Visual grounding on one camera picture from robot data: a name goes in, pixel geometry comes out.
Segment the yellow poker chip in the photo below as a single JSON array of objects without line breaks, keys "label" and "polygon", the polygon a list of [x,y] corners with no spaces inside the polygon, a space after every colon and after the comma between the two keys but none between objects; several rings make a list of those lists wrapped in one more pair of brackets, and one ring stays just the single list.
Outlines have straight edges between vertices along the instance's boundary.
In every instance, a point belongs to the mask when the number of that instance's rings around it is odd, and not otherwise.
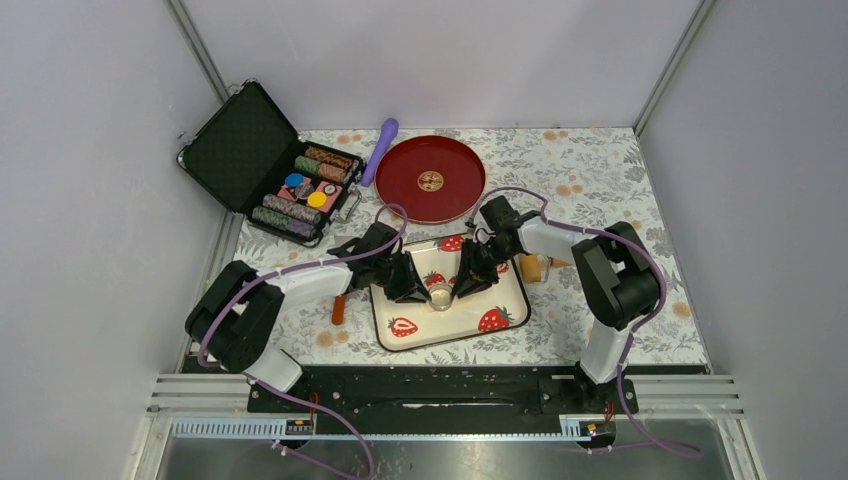
[{"label": "yellow poker chip", "polygon": [[314,209],[321,209],[327,201],[328,196],[321,191],[314,191],[307,197],[307,205]]}]

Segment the floral pattern table mat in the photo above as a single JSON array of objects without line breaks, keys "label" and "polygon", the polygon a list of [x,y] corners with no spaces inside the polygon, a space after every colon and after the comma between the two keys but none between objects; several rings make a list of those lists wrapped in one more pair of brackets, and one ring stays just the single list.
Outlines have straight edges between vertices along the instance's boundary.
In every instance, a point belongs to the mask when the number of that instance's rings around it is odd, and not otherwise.
[{"label": "floral pattern table mat", "polygon": [[[708,355],[689,304],[675,250],[660,214],[637,138],[629,128],[449,129],[482,160],[488,189],[502,188],[519,211],[544,207],[548,217],[604,228],[630,223],[663,270],[663,311],[641,327],[631,365],[696,365]],[[516,329],[392,353],[375,332],[370,296],[346,302],[345,321],[333,325],[333,302],[322,298],[282,314],[276,344],[304,364],[356,365],[570,365],[592,333],[574,268],[555,268],[526,289],[529,321]]]}]

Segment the wooden dough roller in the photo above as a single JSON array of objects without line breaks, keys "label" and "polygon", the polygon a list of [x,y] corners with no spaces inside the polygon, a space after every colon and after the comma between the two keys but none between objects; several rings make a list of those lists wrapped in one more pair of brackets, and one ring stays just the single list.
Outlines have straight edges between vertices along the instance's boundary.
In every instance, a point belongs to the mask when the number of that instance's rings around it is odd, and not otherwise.
[{"label": "wooden dough roller", "polygon": [[569,262],[538,254],[519,254],[518,266],[526,284],[545,283],[553,270],[570,266]]}]

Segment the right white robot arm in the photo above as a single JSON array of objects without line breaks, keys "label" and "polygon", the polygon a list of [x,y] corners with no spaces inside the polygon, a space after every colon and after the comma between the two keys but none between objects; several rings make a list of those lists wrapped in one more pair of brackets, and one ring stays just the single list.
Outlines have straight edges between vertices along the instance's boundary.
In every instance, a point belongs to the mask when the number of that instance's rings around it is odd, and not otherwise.
[{"label": "right white robot arm", "polygon": [[482,216],[489,237],[463,244],[453,297],[489,289],[499,280],[498,267],[519,254],[574,266],[594,322],[577,363],[583,378],[575,382],[573,396],[583,410],[601,410],[613,398],[610,382],[625,370],[635,331],[665,304],[661,268],[627,222],[594,229],[554,221],[539,210],[521,213],[501,189],[484,196],[474,212]]}]

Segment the strawberry pattern white tray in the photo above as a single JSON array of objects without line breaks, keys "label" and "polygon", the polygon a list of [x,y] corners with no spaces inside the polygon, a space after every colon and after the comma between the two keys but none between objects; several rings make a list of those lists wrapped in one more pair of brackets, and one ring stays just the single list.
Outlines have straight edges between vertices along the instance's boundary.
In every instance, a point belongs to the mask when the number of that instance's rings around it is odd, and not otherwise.
[{"label": "strawberry pattern white tray", "polygon": [[431,293],[428,303],[395,303],[381,287],[370,287],[377,339],[384,349],[408,351],[517,328],[529,320],[529,299],[512,260],[498,268],[498,284],[465,298],[450,296],[461,246],[469,238],[458,234],[404,247]]}]

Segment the black poker chip case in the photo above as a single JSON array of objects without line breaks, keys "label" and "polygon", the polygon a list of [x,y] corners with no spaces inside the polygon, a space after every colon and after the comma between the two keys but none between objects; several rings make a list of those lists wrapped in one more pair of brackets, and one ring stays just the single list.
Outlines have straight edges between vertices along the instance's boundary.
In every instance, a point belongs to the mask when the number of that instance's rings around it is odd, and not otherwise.
[{"label": "black poker chip case", "polygon": [[[303,139],[256,79],[237,87],[176,162],[229,212],[307,247],[323,239],[365,167],[355,154]],[[291,173],[304,183],[286,187]],[[314,191],[328,196],[321,209],[307,205]]]}]

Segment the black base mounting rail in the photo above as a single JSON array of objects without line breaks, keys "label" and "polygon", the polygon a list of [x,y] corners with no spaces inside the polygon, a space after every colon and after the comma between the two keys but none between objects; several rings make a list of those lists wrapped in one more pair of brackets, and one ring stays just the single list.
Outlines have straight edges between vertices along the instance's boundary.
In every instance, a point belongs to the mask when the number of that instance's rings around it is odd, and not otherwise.
[{"label": "black base mounting rail", "polygon": [[614,389],[597,400],[572,366],[308,366],[290,389],[341,414],[362,434],[546,434],[561,416],[623,412]]}]

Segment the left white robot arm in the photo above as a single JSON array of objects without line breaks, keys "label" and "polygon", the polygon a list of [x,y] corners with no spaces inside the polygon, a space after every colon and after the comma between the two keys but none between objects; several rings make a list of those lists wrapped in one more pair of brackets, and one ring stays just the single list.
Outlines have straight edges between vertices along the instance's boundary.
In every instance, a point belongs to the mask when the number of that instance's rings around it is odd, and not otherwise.
[{"label": "left white robot arm", "polygon": [[428,289],[401,244],[400,232],[375,222],[362,236],[310,262],[265,274],[243,261],[227,264],[185,323],[186,333],[199,345],[198,363],[269,386],[282,408],[301,409],[311,387],[301,377],[301,364],[270,339],[278,315],[371,286],[382,288],[395,303],[428,302]]}]

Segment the blue poker chip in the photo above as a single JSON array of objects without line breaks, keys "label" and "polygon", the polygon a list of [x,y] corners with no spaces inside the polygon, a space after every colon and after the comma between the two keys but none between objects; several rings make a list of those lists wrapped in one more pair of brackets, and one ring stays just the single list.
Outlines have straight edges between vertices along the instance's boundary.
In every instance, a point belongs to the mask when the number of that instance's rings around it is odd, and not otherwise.
[{"label": "blue poker chip", "polygon": [[291,173],[285,177],[284,185],[288,188],[296,188],[302,185],[305,177],[300,173]]}]

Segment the round red lacquer plate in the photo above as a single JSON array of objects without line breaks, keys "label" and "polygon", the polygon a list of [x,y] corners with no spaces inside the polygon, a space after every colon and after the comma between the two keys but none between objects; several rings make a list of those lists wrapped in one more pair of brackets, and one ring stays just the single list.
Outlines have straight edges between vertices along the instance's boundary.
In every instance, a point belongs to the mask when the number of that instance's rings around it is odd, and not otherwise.
[{"label": "round red lacquer plate", "polygon": [[393,211],[402,207],[411,222],[456,220],[481,198],[485,166],[473,149],[445,136],[424,135],[392,147],[376,170],[379,199]]}]

